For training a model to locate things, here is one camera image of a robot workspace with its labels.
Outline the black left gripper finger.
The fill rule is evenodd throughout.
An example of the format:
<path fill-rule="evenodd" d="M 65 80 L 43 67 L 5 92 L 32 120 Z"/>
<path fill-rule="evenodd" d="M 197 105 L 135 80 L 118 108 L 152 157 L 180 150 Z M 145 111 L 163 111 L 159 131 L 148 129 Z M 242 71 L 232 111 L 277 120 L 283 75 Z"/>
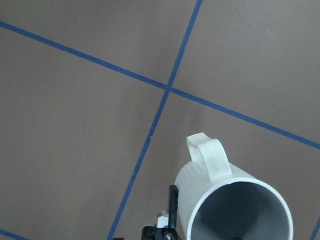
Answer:
<path fill-rule="evenodd" d="M 176 185 L 168 188 L 168 209 L 157 215 L 153 226 L 145 226 L 141 231 L 142 240 L 180 240 L 177 233 L 179 190 Z"/>

